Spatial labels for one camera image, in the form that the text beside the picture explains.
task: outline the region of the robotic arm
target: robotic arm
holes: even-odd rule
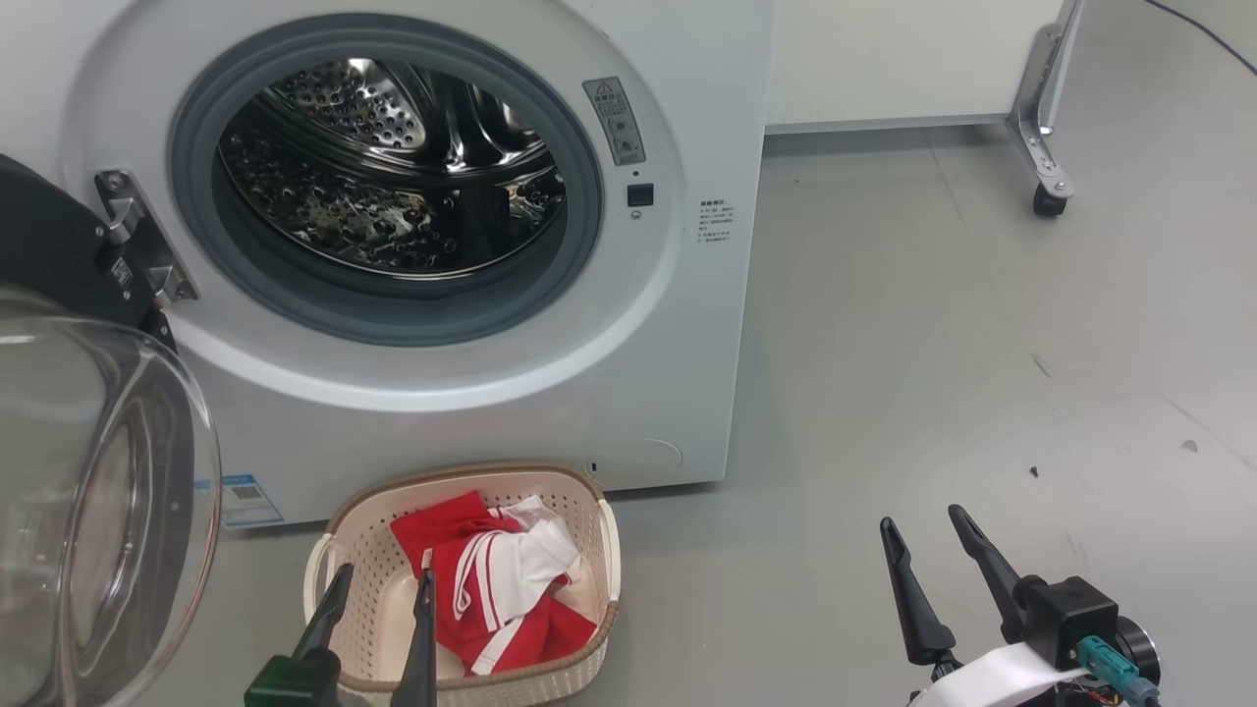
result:
[[[910,707],[1159,707],[1160,662],[1148,634],[1082,577],[1047,584],[1021,577],[960,506],[948,508],[965,554],[978,562],[996,605],[1004,648],[968,665],[913,574],[913,555],[890,518],[881,521],[890,585],[908,660],[933,665],[929,689]]]

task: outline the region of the gray floor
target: gray floor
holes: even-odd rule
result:
[[[1257,36],[1238,5],[1200,9]],[[1166,706],[1252,702],[1257,77],[1138,0],[1091,3],[1072,72],[1055,223],[999,130],[769,143],[728,478],[615,499],[623,609],[574,703],[903,704],[882,516],[958,655],[999,644],[953,502],[1145,624]],[[228,536],[146,704],[239,703],[316,532]]]

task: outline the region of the connector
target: connector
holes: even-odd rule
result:
[[[1156,686],[1151,681],[1139,677],[1139,668],[1101,638],[1089,635],[1079,642],[1075,650],[1079,665],[1111,684],[1131,704],[1136,707],[1158,704],[1160,691]]]

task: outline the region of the caster wheel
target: caster wheel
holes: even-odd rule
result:
[[[1040,216],[1060,216],[1065,213],[1065,203],[1068,199],[1061,199],[1060,196],[1052,196],[1043,189],[1043,185],[1038,185],[1035,190],[1035,213]]]

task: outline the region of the metal leg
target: metal leg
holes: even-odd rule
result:
[[[1073,196],[1073,182],[1047,148],[1045,136],[1051,133],[1052,128],[1051,123],[1045,126],[1041,122],[1040,111],[1048,108],[1050,120],[1055,120],[1056,101],[1063,79],[1063,70],[1057,69],[1067,57],[1067,52],[1062,49],[1066,38],[1072,36],[1081,10],[1082,0],[1067,0],[1062,8],[1063,24],[1058,20],[1035,35],[1026,73],[1017,89],[1017,101],[1008,114],[1008,131],[1013,136],[1013,142],[1038,175],[1040,185],[1035,191],[1033,204],[1035,213],[1041,216],[1061,215],[1065,213],[1066,200]]]

